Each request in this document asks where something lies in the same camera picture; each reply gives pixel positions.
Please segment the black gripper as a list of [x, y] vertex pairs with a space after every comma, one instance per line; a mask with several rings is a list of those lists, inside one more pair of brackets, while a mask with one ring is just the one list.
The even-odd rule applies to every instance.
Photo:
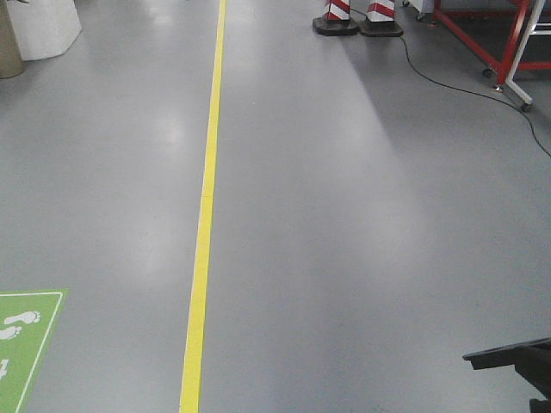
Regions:
[[515, 364], [516, 372], [546, 398], [545, 400], [530, 399], [529, 411], [550, 411], [549, 337], [465, 354], [462, 356], [462, 359], [469, 361], [474, 370], [505, 367]]

